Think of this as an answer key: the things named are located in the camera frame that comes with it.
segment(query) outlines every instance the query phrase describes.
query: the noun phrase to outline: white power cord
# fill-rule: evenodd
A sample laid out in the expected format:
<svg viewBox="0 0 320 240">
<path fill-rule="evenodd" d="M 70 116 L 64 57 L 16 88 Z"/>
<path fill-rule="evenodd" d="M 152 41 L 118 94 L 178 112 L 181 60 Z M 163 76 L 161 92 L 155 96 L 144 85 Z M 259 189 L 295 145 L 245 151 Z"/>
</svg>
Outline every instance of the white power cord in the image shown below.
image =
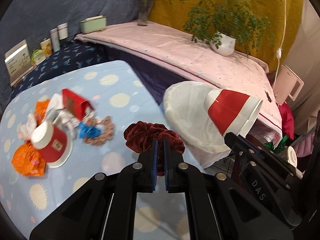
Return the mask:
<svg viewBox="0 0 320 240">
<path fill-rule="evenodd" d="M 281 59 L 281 54 L 282 54 L 282 45 L 283 45 L 283 42 L 284 42 L 284 36 L 285 36 L 286 27 L 287 27 L 287 0 L 284 0 L 284 29 L 283 29 L 283 35 L 282 35 L 282 41 L 281 41 L 280 47 L 277 49 L 277 52 L 276 52 L 276 57 L 278 59 L 278 66 L 277 66 L 275 81 L 273 82 L 273 85 L 272 85 L 272 89 L 275 87 L 277 76 L 278 76 L 278 71 L 279 71 L 279 66 L 280 66 L 280 59 Z"/>
</svg>

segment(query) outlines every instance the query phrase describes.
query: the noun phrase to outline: kettle handle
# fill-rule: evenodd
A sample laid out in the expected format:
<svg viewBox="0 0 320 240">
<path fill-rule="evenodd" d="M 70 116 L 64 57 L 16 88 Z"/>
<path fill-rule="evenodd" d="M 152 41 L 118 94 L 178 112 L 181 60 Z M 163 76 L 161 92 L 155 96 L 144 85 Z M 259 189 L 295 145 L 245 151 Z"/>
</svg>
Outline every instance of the kettle handle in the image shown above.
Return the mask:
<svg viewBox="0 0 320 240">
<path fill-rule="evenodd" d="M 295 91 L 294 95 L 291 95 L 291 93 L 289 94 L 289 97 L 292 99 L 292 101 L 296 100 L 299 93 L 301 92 L 301 89 L 303 88 L 304 82 L 301 80 L 301 78 L 299 78 L 297 75 L 297 81 L 299 83 L 299 87 L 297 88 L 297 90 Z"/>
</svg>

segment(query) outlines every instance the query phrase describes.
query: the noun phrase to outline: white plastic trash bag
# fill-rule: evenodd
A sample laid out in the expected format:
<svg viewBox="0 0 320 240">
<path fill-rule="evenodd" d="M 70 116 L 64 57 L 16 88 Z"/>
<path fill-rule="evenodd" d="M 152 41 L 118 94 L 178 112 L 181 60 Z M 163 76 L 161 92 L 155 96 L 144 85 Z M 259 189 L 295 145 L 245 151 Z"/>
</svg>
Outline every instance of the white plastic trash bag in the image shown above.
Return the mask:
<svg viewBox="0 0 320 240">
<path fill-rule="evenodd" d="M 214 85 L 184 81 L 164 93 L 166 118 L 203 168 L 228 156 L 230 148 L 204 110 L 204 99 Z"/>
</svg>

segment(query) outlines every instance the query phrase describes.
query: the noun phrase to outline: white flower pot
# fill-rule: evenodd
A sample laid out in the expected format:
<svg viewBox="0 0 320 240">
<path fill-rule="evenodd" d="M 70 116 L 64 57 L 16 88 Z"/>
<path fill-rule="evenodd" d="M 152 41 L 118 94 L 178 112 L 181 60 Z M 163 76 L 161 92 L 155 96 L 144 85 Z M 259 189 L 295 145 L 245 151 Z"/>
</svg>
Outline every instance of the white flower pot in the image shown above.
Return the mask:
<svg viewBox="0 0 320 240">
<path fill-rule="evenodd" d="M 222 56 L 230 56 L 235 51 L 236 39 L 231 38 L 223 33 L 219 34 L 221 35 L 221 45 L 216 48 L 216 45 L 211 42 L 211 48 L 214 52 Z"/>
</svg>

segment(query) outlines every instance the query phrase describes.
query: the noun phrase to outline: orange wrapper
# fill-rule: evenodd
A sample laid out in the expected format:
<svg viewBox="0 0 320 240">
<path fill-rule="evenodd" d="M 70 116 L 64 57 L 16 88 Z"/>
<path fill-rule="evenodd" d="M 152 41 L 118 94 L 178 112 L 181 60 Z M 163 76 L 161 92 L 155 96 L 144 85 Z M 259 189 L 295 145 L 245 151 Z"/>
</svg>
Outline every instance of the orange wrapper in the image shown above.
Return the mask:
<svg viewBox="0 0 320 240">
<path fill-rule="evenodd" d="M 18 147 L 11 163 L 24 176 L 42 176 L 46 165 L 46 161 L 29 141 Z"/>
<path fill-rule="evenodd" d="M 46 101 L 37 101 L 36 103 L 35 116 L 38 125 L 40 125 L 42 120 L 44 119 L 45 111 L 47 110 L 49 102 L 50 100 L 47 99 Z"/>
</svg>

